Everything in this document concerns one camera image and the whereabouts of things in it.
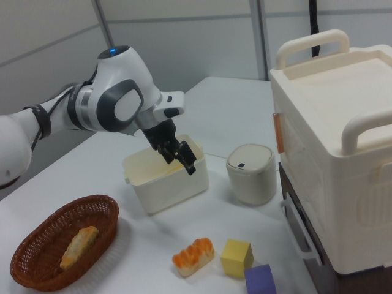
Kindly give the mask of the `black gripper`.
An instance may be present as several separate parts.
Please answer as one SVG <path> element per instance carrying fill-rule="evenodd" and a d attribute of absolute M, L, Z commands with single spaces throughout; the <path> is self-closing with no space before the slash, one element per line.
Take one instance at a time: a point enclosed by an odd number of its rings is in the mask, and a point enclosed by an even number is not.
<path fill-rule="evenodd" d="M 188 175 L 195 173 L 194 162 L 197 158 L 186 141 L 178 143 L 175 138 L 176 126 L 172 119 L 160 122 L 152 128 L 142 130 L 142 132 L 151 147 L 158 151 L 166 163 L 170 164 L 175 158 L 183 165 Z"/>

